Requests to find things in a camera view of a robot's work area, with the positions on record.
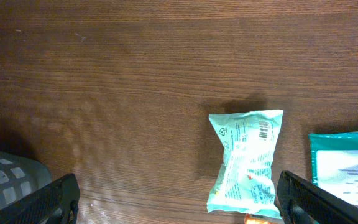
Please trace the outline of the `orange small box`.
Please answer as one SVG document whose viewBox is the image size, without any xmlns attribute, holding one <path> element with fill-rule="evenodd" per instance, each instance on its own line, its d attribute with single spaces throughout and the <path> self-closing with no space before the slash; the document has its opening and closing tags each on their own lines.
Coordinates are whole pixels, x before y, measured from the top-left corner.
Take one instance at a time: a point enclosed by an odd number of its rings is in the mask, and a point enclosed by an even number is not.
<svg viewBox="0 0 358 224">
<path fill-rule="evenodd" d="M 244 217 L 244 224 L 277 224 L 277 222 L 265 217 L 246 214 Z"/>
</svg>

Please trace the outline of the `green 3M sponge package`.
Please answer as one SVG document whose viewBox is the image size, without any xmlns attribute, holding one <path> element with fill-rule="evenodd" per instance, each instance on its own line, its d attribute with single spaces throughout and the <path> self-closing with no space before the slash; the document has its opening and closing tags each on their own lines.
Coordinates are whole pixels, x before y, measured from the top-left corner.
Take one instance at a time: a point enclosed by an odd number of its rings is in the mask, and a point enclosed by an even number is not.
<svg viewBox="0 0 358 224">
<path fill-rule="evenodd" d="M 310 134 L 312 183 L 358 207 L 358 132 Z"/>
</svg>

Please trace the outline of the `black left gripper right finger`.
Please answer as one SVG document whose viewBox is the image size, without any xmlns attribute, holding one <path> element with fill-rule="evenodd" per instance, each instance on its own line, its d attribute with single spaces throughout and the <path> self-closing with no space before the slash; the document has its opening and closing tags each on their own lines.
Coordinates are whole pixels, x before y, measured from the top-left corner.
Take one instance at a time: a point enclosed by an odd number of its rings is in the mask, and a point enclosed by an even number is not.
<svg viewBox="0 0 358 224">
<path fill-rule="evenodd" d="M 358 207 L 290 171 L 280 174 L 277 197 L 285 223 L 358 224 Z"/>
</svg>

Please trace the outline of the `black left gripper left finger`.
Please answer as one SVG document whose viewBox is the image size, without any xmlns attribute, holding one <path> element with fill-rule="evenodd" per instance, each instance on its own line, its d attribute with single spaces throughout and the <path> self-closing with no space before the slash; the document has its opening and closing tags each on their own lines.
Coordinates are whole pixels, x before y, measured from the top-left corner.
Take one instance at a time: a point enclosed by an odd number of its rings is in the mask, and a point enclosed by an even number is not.
<svg viewBox="0 0 358 224">
<path fill-rule="evenodd" d="M 0 210 L 0 224 L 76 224 L 80 190 L 67 174 Z"/>
</svg>

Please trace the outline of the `light green snack packet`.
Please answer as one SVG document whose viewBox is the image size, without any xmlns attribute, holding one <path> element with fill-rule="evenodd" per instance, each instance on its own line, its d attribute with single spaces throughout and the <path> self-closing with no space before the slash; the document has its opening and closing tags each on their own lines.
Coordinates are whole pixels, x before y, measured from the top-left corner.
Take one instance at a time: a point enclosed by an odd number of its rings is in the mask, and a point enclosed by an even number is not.
<svg viewBox="0 0 358 224">
<path fill-rule="evenodd" d="M 206 208 L 279 219 L 272 164 L 283 110 L 211 114 L 223 145 L 223 162 Z"/>
</svg>

